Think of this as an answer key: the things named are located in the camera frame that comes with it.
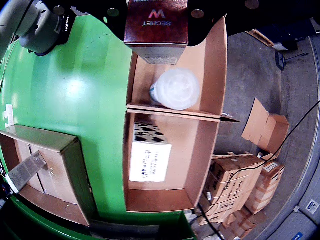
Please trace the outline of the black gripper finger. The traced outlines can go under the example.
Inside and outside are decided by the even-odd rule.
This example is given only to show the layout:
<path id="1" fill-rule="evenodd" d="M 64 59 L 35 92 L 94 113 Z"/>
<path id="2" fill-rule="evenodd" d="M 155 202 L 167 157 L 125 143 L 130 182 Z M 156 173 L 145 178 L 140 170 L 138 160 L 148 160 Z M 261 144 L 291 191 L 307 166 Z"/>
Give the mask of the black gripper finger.
<path id="1" fill-rule="evenodd" d="M 242 33 L 262 4 L 261 0 L 189 0 L 188 45 L 199 45 L 219 20 L 225 18 L 228 35 Z"/>
<path id="2" fill-rule="evenodd" d="M 88 13 L 105 24 L 112 33 L 124 41 L 128 4 L 126 0 L 44 0 L 53 10 L 61 6 L 65 10 L 75 7 L 81 13 Z"/>

